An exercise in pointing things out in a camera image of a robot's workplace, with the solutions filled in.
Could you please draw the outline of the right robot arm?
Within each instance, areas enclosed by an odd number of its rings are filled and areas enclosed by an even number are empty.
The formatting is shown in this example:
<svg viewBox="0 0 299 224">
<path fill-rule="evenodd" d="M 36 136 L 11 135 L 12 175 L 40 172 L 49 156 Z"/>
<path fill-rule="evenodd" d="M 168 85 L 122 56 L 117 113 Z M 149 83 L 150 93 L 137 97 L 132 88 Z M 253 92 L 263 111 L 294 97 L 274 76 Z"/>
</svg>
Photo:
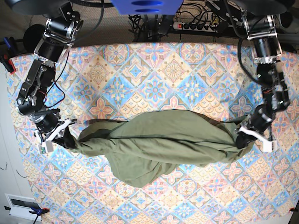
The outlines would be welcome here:
<svg viewBox="0 0 299 224">
<path fill-rule="evenodd" d="M 64 144 L 68 126 L 76 122 L 74 119 L 61 121 L 60 110 L 50 109 L 45 102 L 47 89 L 56 83 L 56 65 L 69 53 L 83 20 L 68 0 L 7 0 L 5 3 L 16 13 L 43 15 L 48 19 L 34 50 L 37 59 L 19 91 L 16 109 L 36 125 L 40 153 L 49 153 L 54 150 L 53 142 Z"/>
</svg>

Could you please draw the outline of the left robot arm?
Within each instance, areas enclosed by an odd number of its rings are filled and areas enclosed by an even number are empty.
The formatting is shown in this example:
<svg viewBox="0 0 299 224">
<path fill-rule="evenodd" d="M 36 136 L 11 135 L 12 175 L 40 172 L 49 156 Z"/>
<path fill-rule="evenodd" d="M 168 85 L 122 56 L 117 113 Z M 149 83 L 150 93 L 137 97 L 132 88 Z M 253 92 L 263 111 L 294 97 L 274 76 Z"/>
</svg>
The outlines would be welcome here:
<svg viewBox="0 0 299 224">
<path fill-rule="evenodd" d="M 228 1 L 224 1 L 234 32 L 239 37 L 237 57 L 240 67 L 253 82 L 261 86 L 263 104 L 240 124 L 237 129 L 236 146 L 241 149 L 249 143 L 260 140 L 263 149 L 271 152 L 277 144 L 270 135 L 264 137 L 264 131 L 271 131 L 271 124 L 278 112 L 285 111 L 290 105 L 288 87 L 281 61 L 278 57 L 282 49 L 276 32 L 274 16 L 285 13 L 293 4 L 292 0 L 236 0 L 241 7 L 242 25 L 245 34 L 239 33 L 233 19 Z M 257 65 L 256 77 L 245 68 L 241 58 L 241 46 L 244 40 L 252 41 L 256 51 L 254 63 Z"/>
</svg>

